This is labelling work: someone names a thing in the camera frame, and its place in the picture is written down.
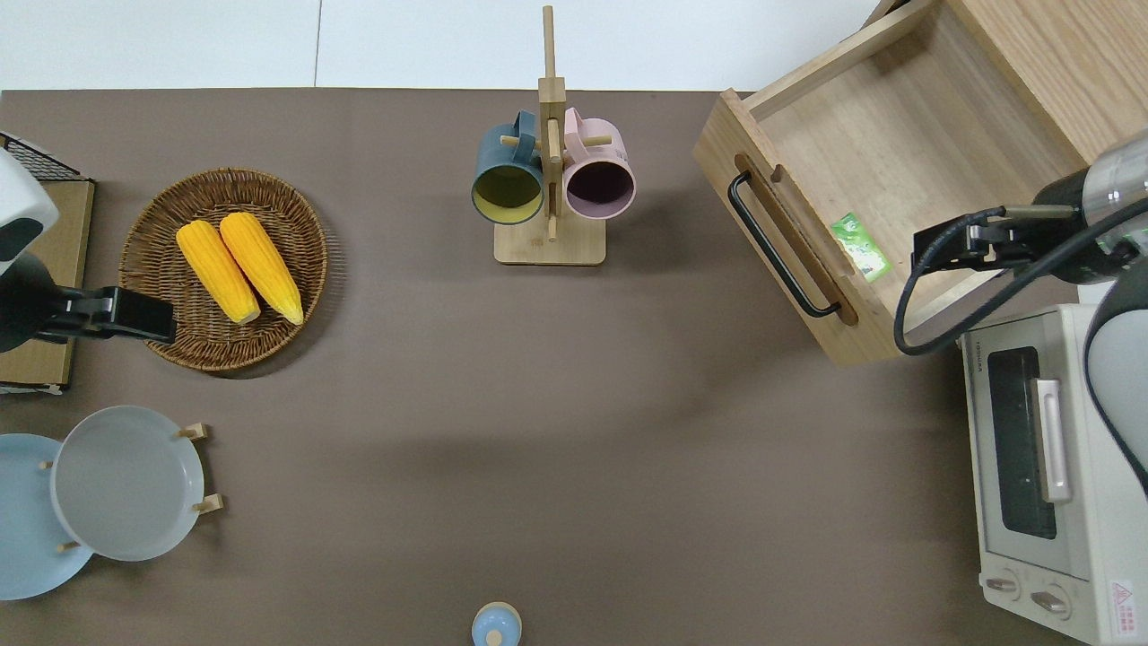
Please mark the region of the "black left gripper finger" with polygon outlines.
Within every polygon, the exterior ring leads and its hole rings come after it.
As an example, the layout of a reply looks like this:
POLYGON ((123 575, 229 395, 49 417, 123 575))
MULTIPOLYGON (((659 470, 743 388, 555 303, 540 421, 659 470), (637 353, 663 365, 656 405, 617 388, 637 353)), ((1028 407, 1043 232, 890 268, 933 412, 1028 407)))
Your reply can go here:
POLYGON ((122 336, 169 345, 177 338, 176 311, 165 299, 115 287, 113 330, 122 336))

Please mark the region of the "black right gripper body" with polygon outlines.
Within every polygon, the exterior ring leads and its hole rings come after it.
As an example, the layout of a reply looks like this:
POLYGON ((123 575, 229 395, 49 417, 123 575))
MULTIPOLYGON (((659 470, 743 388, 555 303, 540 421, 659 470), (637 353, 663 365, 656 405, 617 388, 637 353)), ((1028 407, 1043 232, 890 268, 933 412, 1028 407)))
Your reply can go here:
POLYGON ((1034 213, 1032 208, 988 208, 964 215, 965 268, 1015 268, 1038 260, 1034 213))

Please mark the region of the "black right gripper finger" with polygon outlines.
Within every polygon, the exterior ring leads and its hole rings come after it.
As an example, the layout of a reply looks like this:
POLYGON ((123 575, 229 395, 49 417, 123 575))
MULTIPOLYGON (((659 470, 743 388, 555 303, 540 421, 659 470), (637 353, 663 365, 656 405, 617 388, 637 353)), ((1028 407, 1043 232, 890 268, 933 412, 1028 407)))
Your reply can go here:
POLYGON ((974 260, 968 224, 937 224, 913 234, 913 268, 923 273, 962 268, 974 260))

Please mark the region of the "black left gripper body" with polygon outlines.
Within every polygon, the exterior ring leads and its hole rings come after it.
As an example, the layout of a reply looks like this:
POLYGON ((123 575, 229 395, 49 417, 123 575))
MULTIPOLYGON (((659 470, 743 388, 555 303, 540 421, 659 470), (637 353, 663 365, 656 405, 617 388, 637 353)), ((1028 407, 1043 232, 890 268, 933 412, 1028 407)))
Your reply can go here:
POLYGON ((71 338, 111 338, 121 334, 113 316, 121 287, 84 290, 53 285, 39 289, 37 298, 42 322, 36 330, 38 342, 64 344, 71 338))

